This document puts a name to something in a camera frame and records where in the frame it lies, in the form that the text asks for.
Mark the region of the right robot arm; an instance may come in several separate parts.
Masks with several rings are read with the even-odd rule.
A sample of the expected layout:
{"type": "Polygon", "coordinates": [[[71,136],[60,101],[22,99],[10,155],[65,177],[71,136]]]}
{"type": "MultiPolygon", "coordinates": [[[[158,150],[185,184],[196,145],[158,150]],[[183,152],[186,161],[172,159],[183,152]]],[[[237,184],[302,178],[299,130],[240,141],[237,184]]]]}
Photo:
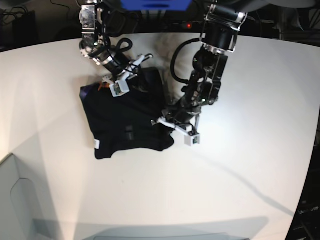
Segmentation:
{"type": "Polygon", "coordinates": [[[125,12],[117,5],[112,5],[107,0],[87,0],[81,5],[79,20],[82,25],[82,40],[79,43],[81,54],[93,60],[98,66],[109,71],[102,78],[101,85],[109,87],[113,97],[121,97],[130,92],[127,80],[140,75],[141,64],[154,56],[140,54],[136,59],[125,55],[133,47],[129,38],[122,38],[116,45],[111,43],[111,37],[120,36],[125,27],[127,18],[125,12]],[[122,14],[122,22],[117,31],[108,27],[114,14],[122,14]]]}

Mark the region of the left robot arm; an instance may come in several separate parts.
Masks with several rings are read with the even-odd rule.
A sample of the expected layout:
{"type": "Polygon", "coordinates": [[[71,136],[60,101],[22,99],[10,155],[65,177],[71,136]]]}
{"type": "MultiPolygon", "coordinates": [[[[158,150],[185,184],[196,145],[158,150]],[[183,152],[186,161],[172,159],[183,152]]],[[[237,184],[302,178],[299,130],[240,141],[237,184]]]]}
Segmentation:
{"type": "Polygon", "coordinates": [[[211,0],[207,5],[200,37],[179,45],[170,62],[171,76],[184,84],[181,90],[184,95],[151,122],[153,126],[161,124],[193,139],[200,136],[198,124],[202,107],[212,106],[219,98],[227,53],[235,51],[241,26],[248,17],[239,0],[211,0]],[[193,57],[190,78],[182,79],[175,72],[176,60],[180,51],[193,43],[201,43],[201,47],[193,57]]]}

